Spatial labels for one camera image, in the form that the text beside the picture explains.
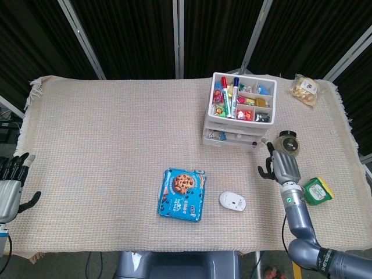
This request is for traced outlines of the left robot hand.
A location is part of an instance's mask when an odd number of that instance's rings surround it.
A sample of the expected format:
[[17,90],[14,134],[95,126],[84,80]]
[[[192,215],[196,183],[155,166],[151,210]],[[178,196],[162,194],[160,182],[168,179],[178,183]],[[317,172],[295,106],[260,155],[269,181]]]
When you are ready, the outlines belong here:
[[26,203],[20,203],[28,171],[35,155],[28,152],[13,158],[1,157],[1,224],[10,223],[18,214],[32,208],[41,197],[37,191]]

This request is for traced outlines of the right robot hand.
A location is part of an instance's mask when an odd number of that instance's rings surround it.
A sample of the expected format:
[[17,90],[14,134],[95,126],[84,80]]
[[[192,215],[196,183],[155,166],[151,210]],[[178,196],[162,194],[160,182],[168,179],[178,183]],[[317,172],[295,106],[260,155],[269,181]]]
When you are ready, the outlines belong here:
[[261,139],[262,143],[267,146],[270,156],[266,158],[266,172],[262,166],[258,166],[257,170],[263,179],[274,180],[280,185],[288,182],[297,184],[301,175],[295,157],[281,151],[277,151],[274,145],[266,138]]

